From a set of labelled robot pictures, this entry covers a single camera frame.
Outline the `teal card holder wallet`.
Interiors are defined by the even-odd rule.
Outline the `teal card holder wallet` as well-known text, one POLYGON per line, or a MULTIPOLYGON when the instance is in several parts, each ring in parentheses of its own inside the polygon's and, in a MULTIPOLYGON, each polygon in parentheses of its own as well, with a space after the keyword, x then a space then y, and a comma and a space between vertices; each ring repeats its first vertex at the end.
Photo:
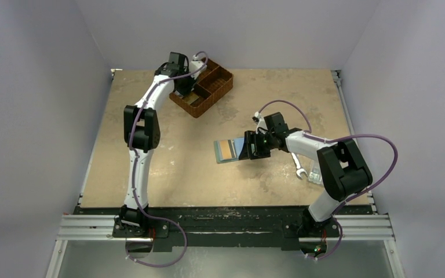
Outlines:
POLYGON ((226 140, 216 140, 213 142, 216 162, 218 164, 235 162, 239 160, 239 155, 243 149, 243 137, 226 140))

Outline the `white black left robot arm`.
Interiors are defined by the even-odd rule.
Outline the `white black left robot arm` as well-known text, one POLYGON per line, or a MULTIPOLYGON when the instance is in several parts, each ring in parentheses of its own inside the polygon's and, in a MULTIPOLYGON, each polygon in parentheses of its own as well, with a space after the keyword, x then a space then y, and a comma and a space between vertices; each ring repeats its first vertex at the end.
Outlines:
POLYGON ((123 136, 129 149, 129 182, 124 205, 118 215, 120 229, 142 237, 149 231, 148 176, 151 159, 161 140, 158 109, 173 92, 190 93, 198 76, 207 68, 209 58, 200 51, 192 58, 176 52, 169 54, 154 73, 146 93, 135 104, 123 110, 123 136))

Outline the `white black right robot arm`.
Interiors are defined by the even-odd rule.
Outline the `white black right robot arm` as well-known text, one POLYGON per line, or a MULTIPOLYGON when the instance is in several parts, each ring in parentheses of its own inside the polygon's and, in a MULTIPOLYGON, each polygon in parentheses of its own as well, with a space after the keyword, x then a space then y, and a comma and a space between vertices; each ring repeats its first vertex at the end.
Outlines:
POLYGON ((245 132, 240 160, 268 158, 278 149, 319 164, 324 192, 303 211, 298 233, 317 235, 346 198, 372 184, 372 174, 354 140, 331 142, 299 128, 291 129, 279 112, 268 116, 256 112, 253 120, 257 128, 245 132))

